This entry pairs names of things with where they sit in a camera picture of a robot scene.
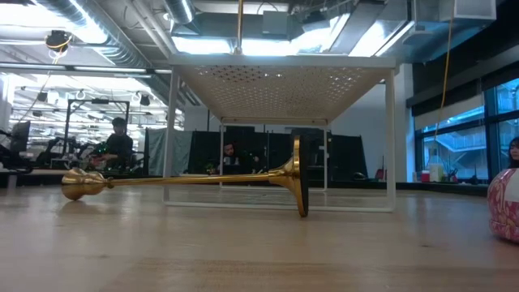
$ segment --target white metal table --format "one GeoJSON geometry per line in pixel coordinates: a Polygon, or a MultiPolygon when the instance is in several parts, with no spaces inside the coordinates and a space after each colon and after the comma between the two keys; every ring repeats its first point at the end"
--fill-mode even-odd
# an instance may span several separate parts
{"type": "MultiPolygon", "coordinates": [[[[392,212],[395,208],[395,85],[397,61],[394,58],[352,58],[336,55],[257,57],[243,55],[176,54],[170,60],[172,75],[169,113],[174,117],[179,79],[182,78],[200,100],[229,124],[285,124],[323,128],[381,80],[385,80],[387,205],[382,208],[315,207],[310,210],[392,212]]],[[[174,118],[168,120],[164,176],[171,175],[173,163],[174,118]]],[[[223,156],[221,139],[221,159],[223,156]]],[[[327,187],[327,165],[324,177],[327,187]]],[[[197,207],[258,208],[225,204],[181,203],[168,205],[197,207]]],[[[286,206],[262,206],[286,208],[286,206]]]]}

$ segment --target gold horn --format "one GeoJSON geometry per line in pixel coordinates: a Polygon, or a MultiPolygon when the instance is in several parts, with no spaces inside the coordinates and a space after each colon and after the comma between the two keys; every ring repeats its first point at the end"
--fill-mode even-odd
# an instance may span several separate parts
{"type": "Polygon", "coordinates": [[[104,178],[97,172],[87,173],[81,169],[69,170],[62,179],[62,191],[66,198],[79,200],[84,195],[97,195],[105,187],[134,185],[170,185],[189,183],[242,183],[270,182],[286,187],[298,202],[301,217],[308,215],[308,181],[306,168],[306,146],[300,136],[294,139],[294,154],[282,167],[269,170],[266,174],[220,175],[199,178],[104,178]]]}

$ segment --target pink object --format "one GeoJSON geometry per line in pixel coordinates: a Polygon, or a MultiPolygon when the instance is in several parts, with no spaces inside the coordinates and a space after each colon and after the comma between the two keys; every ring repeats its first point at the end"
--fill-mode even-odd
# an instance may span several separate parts
{"type": "Polygon", "coordinates": [[[495,235],[519,243],[519,172],[503,170],[488,187],[490,229],[495,235]]]}
{"type": "Polygon", "coordinates": [[[422,183],[428,183],[429,179],[431,179],[431,176],[429,175],[429,172],[422,172],[422,176],[420,178],[420,181],[422,181],[422,183]]]}

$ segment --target black partition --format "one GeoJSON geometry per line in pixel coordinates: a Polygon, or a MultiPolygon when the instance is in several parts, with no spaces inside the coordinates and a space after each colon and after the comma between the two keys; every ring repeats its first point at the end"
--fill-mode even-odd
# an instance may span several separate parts
{"type": "Polygon", "coordinates": [[[330,143],[330,180],[344,182],[354,180],[355,173],[367,178],[366,158],[362,137],[334,135],[330,143]]]}
{"type": "MultiPolygon", "coordinates": [[[[264,170],[285,164],[293,151],[293,135],[304,135],[309,141],[309,179],[312,187],[324,183],[324,135],[322,130],[299,128],[291,134],[254,132],[254,127],[228,127],[224,141],[233,143],[241,155],[259,157],[264,170]]],[[[354,174],[367,177],[366,160],[362,137],[327,134],[328,137],[328,181],[352,181],[354,174]]],[[[208,165],[220,165],[220,133],[195,131],[191,141],[188,173],[206,174],[208,165]]]]}
{"type": "Polygon", "coordinates": [[[208,168],[220,164],[220,133],[194,131],[191,137],[191,150],[187,173],[206,174],[208,168]]]}

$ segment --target perforated tabletop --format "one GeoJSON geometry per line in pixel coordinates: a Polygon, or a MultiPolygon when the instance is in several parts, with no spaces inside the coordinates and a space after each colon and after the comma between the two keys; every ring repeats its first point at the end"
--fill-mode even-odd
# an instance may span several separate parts
{"type": "Polygon", "coordinates": [[[176,54],[170,63],[222,122],[304,125],[329,124],[397,67],[332,55],[176,54]]]}

